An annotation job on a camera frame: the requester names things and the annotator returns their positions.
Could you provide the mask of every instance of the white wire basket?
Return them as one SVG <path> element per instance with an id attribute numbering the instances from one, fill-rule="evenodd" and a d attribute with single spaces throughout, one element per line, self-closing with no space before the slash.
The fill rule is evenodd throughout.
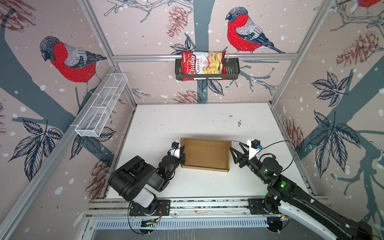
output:
<path id="1" fill-rule="evenodd" d="M 105 83 L 91 107 L 76 127 L 81 137 L 99 137 L 120 94 L 127 84 L 124 73 L 113 73 Z"/>

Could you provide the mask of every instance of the cardboard box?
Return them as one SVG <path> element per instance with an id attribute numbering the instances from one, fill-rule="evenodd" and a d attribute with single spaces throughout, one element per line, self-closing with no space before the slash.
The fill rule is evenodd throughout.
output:
<path id="1" fill-rule="evenodd" d="M 181 167 L 220 172 L 229 171 L 229 148 L 232 146 L 232 141 L 182 138 L 180 144 L 185 146 L 185 165 Z"/>

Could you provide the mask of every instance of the red chips bag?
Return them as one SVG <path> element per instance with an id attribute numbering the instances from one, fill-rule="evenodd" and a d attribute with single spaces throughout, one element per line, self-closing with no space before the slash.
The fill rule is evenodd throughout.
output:
<path id="1" fill-rule="evenodd" d="M 219 74 L 225 73 L 223 66 L 224 52 L 192 52 L 182 51 L 181 67 L 183 74 Z M 206 78 L 183 78 L 182 81 L 199 80 Z"/>

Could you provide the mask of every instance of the black basket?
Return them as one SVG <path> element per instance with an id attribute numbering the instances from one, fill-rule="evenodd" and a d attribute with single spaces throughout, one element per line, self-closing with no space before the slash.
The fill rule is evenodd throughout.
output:
<path id="1" fill-rule="evenodd" d="M 238 58 L 229 58 L 228 61 L 226 58 L 223 60 L 223 65 L 225 68 L 225 74 L 183 74 L 181 68 L 181 58 L 176 59 L 175 74 L 176 79 L 181 81 L 183 78 L 226 78 L 227 80 L 236 80 L 240 74 L 240 66 Z"/>

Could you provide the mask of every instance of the bird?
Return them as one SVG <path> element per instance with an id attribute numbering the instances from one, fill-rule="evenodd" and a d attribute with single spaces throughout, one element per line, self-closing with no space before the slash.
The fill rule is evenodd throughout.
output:
<path id="1" fill-rule="evenodd" d="M 368 8 L 369 8 L 370 6 L 372 6 L 372 5 L 376 4 L 376 3 L 378 3 L 378 2 L 381 1 L 381 0 L 345 0 L 345 1 L 341 2 L 341 3 L 339 3 L 339 5 L 342 5 L 342 4 L 347 3 L 347 2 L 349 2 L 349 1 L 354 1 L 354 2 L 357 3 L 357 7 L 356 7 L 356 9 L 357 9 L 358 7 L 365 7 L 365 8 L 367 9 L 367 13 L 364 15 L 364 17 L 365 17 L 365 16 L 368 15 L 368 14 L 372 14 L 371 12 L 368 11 Z"/>
<path id="2" fill-rule="evenodd" d="M 92 93 L 88 91 L 88 81 L 93 75 L 97 76 L 98 64 L 107 59 L 99 54 L 88 52 L 84 48 L 72 47 L 60 42 L 53 36 L 42 40 L 40 51 L 44 61 L 50 60 L 66 79 L 75 83 L 87 83 L 87 90 L 83 92 L 83 97 L 86 93 Z"/>
<path id="3" fill-rule="evenodd" d="M 263 30 L 252 22 L 248 11 L 244 7 L 231 9 L 225 18 L 228 20 L 228 41 L 240 51 L 253 53 L 256 49 L 269 48 L 278 53 L 284 53 L 277 49 L 265 36 Z"/>

